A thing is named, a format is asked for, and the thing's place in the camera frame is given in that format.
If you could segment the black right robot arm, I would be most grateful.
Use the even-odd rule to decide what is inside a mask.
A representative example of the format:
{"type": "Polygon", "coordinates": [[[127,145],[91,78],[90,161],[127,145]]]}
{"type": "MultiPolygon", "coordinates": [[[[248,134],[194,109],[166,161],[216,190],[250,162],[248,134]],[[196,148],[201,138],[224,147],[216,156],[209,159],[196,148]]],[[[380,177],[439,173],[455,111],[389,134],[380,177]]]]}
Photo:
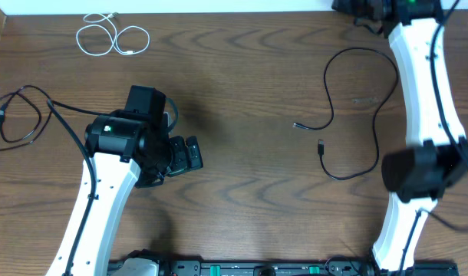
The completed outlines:
{"type": "Polygon", "coordinates": [[[335,1],[335,11],[382,24],[397,62],[407,116],[406,149],[387,154],[381,173],[389,193],[384,224],[371,248],[373,275],[437,275],[438,264],[416,267],[414,251],[446,189],[468,173],[468,139],[457,115],[443,52],[453,10],[439,1],[335,1]]]}

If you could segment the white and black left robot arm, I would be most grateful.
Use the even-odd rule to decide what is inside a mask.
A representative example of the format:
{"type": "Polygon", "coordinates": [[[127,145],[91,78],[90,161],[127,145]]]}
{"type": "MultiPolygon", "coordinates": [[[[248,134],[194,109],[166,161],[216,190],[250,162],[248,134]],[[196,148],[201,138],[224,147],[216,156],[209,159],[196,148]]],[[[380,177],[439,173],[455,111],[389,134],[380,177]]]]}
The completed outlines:
{"type": "Polygon", "coordinates": [[[160,186],[166,177],[203,167],[197,138],[171,136],[173,101],[153,87],[133,85],[125,107],[100,114],[77,145],[83,174],[77,199],[49,275],[168,275],[150,257],[110,262],[114,239],[131,190],[160,186]]]}

